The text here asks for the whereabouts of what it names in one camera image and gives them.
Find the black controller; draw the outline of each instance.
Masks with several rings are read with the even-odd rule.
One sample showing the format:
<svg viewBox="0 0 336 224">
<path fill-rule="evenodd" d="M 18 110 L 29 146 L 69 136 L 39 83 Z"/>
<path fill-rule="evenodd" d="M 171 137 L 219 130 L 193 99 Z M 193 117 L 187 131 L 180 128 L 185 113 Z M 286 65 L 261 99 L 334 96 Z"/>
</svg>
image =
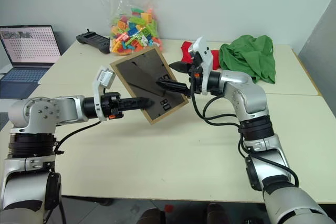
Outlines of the black controller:
<svg viewBox="0 0 336 224">
<path fill-rule="evenodd" d="M 103 54 L 110 53 L 110 39 L 104 36 L 96 34 L 94 31 L 89 31 L 87 33 L 80 34 L 76 36 L 76 39 L 79 43 L 89 44 L 93 47 L 96 47 Z"/>
</svg>

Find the table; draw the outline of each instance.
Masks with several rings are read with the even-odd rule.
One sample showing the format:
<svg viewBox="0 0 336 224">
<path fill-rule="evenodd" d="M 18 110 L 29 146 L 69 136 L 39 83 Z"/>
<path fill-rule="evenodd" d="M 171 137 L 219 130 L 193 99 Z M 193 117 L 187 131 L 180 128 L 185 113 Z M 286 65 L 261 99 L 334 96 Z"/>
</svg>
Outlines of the table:
<svg viewBox="0 0 336 224">
<path fill-rule="evenodd" d="M 130 97 L 124 87 L 113 91 Z M 41 84 L 32 97 L 83 94 L 90 84 Z M 200 106 L 210 96 L 197 96 Z M 274 130 L 279 134 L 300 187 L 319 203 L 335 203 L 336 119 L 318 95 L 267 94 Z M 216 101 L 210 114 L 233 112 Z M 111 198 L 263 202 L 253 191 L 237 151 L 235 127 L 213 127 L 190 104 L 150 125 L 140 111 L 103 122 L 74 135 L 62 146 L 56 170 L 62 194 Z M 96 122 L 57 127 L 56 137 Z M 0 132 L 0 167 L 7 155 L 10 124 Z"/>
<path fill-rule="evenodd" d="M 163 56 L 168 63 L 182 58 L 183 40 L 163 40 Z M 222 42 L 209 42 L 210 49 L 219 49 Z M 121 56 L 104 55 L 96 48 L 82 45 L 75 41 L 62 55 L 56 64 L 41 78 L 40 84 L 91 84 L 101 65 L 109 64 Z M 318 94 L 298 59 L 288 45 L 274 45 L 276 61 L 276 85 L 259 81 L 268 94 Z M 174 71 L 179 82 L 188 83 L 186 74 Z M 115 79 L 113 87 L 121 87 L 122 83 Z"/>
</svg>

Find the robotic arm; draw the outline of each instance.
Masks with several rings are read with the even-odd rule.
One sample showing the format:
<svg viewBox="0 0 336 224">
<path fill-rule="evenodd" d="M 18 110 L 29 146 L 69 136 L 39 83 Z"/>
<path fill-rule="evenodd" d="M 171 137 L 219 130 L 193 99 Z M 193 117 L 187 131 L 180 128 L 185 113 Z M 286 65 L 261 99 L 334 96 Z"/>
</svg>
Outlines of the robotic arm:
<svg viewBox="0 0 336 224">
<path fill-rule="evenodd" d="M 152 105 L 147 98 L 121 99 L 120 94 L 105 93 L 115 78 L 101 67 L 93 82 L 94 97 L 36 97 L 13 104 L 8 116 L 10 131 L 8 158 L 1 184 L 0 223 L 44 223 L 44 215 L 60 204 L 61 177 L 56 173 L 59 142 L 56 126 L 123 117 L 123 111 Z"/>
<path fill-rule="evenodd" d="M 190 90 L 184 83 L 169 80 L 158 84 L 188 97 L 208 92 L 223 95 L 232 103 L 244 139 L 242 147 L 248 153 L 246 172 L 251 187 L 263 193 L 271 223 L 334 223 L 305 191 L 298 188 L 297 178 L 296 185 L 291 183 L 291 170 L 279 137 L 273 131 L 264 90 L 245 73 L 212 71 L 213 56 L 202 37 L 188 51 L 193 64 L 175 62 L 170 66 L 191 76 Z"/>
</svg>

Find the laptop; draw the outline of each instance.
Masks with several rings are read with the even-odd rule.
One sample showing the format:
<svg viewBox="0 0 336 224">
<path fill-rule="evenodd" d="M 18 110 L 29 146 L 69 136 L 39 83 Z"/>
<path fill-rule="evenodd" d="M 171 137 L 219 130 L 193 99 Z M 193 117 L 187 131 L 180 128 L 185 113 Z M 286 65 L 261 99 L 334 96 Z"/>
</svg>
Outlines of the laptop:
<svg viewBox="0 0 336 224">
<path fill-rule="evenodd" d="M 60 58 L 51 25 L 0 26 L 0 39 L 13 68 L 0 79 L 1 99 L 25 99 Z"/>
</svg>

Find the plastic bag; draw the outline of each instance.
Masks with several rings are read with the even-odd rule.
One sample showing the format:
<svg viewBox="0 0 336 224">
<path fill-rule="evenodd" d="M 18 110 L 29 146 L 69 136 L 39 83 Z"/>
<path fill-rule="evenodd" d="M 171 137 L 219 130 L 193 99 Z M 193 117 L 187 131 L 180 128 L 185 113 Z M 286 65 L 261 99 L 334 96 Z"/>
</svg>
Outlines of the plastic bag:
<svg viewBox="0 0 336 224">
<path fill-rule="evenodd" d="M 110 52 L 128 55 L 151 45 L 162 50 L 153 0 L 102 0 L 102 3 L 110 10 Z"/>
</svg>

